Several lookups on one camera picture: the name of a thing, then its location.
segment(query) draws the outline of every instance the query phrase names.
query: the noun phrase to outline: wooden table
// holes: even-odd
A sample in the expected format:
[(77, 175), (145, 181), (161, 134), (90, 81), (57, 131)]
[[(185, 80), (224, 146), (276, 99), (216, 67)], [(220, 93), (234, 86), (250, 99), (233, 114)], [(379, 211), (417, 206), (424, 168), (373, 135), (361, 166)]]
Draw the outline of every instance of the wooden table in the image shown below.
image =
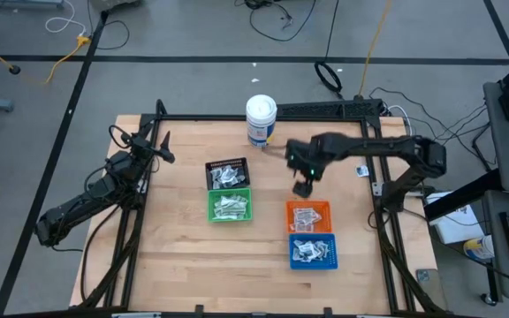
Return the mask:
[[(136, 132), (139, 119), (119, 116), (117, 125)], [(401, 118), (381, 119), (383, 136), (405, 134)], [(294, 179), (285, 160), (250, 146), (245, 122), (162, 121), (159, 142), (168, 131), (176, 162), (161, 163), (151, 177), (130, 310), (192, 312), (195, 305), (203, 304), (206, 312), (318, 314), (324, 307), (332, 307), (335, 314), (390, 312), (376, 231), (367, 226), (373, 209), (369, 182), (355, 174), (364, 157), (333, 163), (323, 180), (314, 183), (312, 199), (330, 202), (338, 269), (293, 271), (285, 202), (294, 198)], [(284, 145), (289, 138), (309, 140), (324, 132), (361, 136), (358, 123), (277, 122), (273, 144)], [(116, 151), (111, 142), (108, 155)], [(243, 156), (251, 178), (253, 220), (208, 223), (204, 163)], [(393, 179), (407, 169), (398, 158), (389, 158), (388, 163)], [(375, 169), (380, 174), (377, 160)], [(408, 198), (405, 206), (423, 214), (419, 199)], [(89, 232), (107, 214), (94, 216)], [(98, 231), (90, 247), (86, 293), (110, 266), (119, 217), (117, 213)], [(436, 269), (427, 224), (409, 214), (400, 214), (399, 220), (410, 271)], [(399, 307), (405, 308), (400, 276), (392, 268)], [(124, 279), (122, 269), (114, 305), (119, 303)], [(79, 273), (71, 303), (80, 302)]]

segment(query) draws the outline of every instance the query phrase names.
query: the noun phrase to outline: black plastic bin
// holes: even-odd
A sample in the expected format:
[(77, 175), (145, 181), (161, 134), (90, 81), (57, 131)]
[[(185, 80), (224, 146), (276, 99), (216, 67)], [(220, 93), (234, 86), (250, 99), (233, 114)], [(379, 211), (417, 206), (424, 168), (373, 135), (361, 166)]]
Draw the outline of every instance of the black plastic bin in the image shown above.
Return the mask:
[(251, 184), (251, 179), (248, 176), (248, 165), (247, 165), (247, 159), (246, 158), (235, 158), (235, 159), (228, 159), (228, 160), (222, 160), (218, 162), (213, 163), (206, 163), (205, 164), (205, 178), (208, 180), (208, 190), (213, 190), (213, 180), (211, 179), (211, 171), (217, 168), (223, 168), (226, 165), (231, 165), (233, 169), (240, 168), (243, 170), (243, 173), (245, 174), (245, 180), (239, 182), (237, 185), (232, 186), (231, 188), (238, 188), (238, 187), (246, 187)]

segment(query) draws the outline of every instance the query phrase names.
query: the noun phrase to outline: gray floor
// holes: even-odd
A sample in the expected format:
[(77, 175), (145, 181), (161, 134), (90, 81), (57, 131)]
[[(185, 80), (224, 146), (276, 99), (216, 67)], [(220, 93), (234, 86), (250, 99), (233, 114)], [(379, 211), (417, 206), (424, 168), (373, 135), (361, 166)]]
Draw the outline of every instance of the gray floor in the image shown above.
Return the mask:
[[(71, 0), (76, 20), (88, 26), (86, 3)], [(509, 1), (493, 0), (509, 35)], [(308, 12), (309, 0), (284, 2), (299, 23)], [(341, 1), (330, 55), (365, 57), (376, 30), (384, 1)], [(131, 40), (118, 50), (98, 55), (138, 56), (320, 56), (324, 53), (333, 1), (319, 0), (312, 19), (292, 42), (272, 42), (248, 25), (249, 10), (223, 0), (145, 0), (144, 5), (114, 14), (131, 29)], [(256, 22), (265, 30), (280, 33), (283, 23), (273, 10), (257, 12)], [(69, 11), (7, 5), (0, 9), (0, 53), (64, 55), (75, 46), (77, 26), (49, 34), (46, 19), (68, 16)], [(92, 11), (94, 24), (97, 15)], [(118, 26), (106, 29), (100, 42), (115, 45), (124, 39)], [(505, 49), (482, 0), (400, 0), (394, 2), (379, 38), (375, 57), (507, 58)], [(0, 98), (11, 98), (12, 113), (0, 113), (0, 285), (16, 246), (36, 187), (78, 77), (81, 63), (62, 64), (47, 86), (44, 79), (51, 63), (18, 63), (27, 76), (13, 77), (0, 65)], [(342, 69), (347, 97), (360, 84), (361, 64), (336, 64)], [(374, 87), (400, 90), (425, 104), (430, 114), (446, 125), (453, 124), (481, 106), (482, 84), (496, 81), (509, 66), (387, 65), (368, 70), (367, 95)], [(170, 113), (241, 114), (245, 101), (255, 94), (273, 96), (277, 102), (334, 100), (315, 76), (312, 64), (133, 64), (93, 63), (74, 114), (64, 149), (52, 179), (43, 210), (71, 198), (82, 188), (83, 178), (103, 163), (109, 135), (107, 127), (118, 114), (154, 111), (162, 98)], [(410, 117), (430, 121), (420, 109), (398, 95), (375, 94), (388, 104), (398, 104)], [(468, 127), (488, 120), (482, 114)], [(437, 123), (430, 124), (441, 133)], [(413, 122), (418, 133), (430, 136), (429, 128)], [(472, 135), (464, 137), (469, 144)], [(491, 137), (480, 140), (483, 152), (494, 157)], [(448, 173), (431, 184), (453, 189), (483, 174), (482, 166), (460, 147), (447, 144)], [(82, 247), (87, 225), (79, 226), (61, 247)], [(458, 314), (502, 317), (509, 314), (509, 299), (487, 307), (478, 295), (487, 292), (485, 271), (458, 255), (435, 246), (444, 291), (452, 311)], [(7, 314), (65, 308), (72, 294), (80, 256), (58, 254), (32, 239), (13, 290)]]

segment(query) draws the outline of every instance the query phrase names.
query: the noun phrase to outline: orange plastic bin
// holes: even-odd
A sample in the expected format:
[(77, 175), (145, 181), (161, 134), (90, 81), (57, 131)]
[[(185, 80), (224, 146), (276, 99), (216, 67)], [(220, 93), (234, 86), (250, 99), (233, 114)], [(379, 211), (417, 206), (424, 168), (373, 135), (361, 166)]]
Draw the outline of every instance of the orange plastic bin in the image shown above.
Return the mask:
[(312, 208), (322, 217), (321, 220), (314, 223), (313, 233), (332, 233), (331, 211), (328, 201), (287, 201), (286, 202), (286, 230), (288, 233), (297, 233), (290, 227), (293, 224), (293, 211), (295, 208)]

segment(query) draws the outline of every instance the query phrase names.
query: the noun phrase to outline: green plastic bin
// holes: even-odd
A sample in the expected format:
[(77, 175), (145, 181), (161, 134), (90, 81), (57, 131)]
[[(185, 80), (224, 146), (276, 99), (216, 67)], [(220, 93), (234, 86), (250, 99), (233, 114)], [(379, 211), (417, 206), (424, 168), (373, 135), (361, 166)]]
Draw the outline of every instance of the green plastic bin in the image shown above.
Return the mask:
[[(232, 220), (232, 219), (221, 219), (217, 220), (216, 212), (215, 212), (215, 204), (217, 201), (221, 200), (222, 196), (232, 196), (234, 194), (240, 195), (242, 197), (247, 198), (247, 212), (245, 214), (245, 218), (241, 220)], [(249, 221), (253, 219), (253, 204), (251, 201), (251, 189), (249, 188), (234, 188), (234, 189), (224, 189), (224, 190), (209, 190), (208, 191), (208, 221), (209, 222), (238, 222), (238, 221)]]

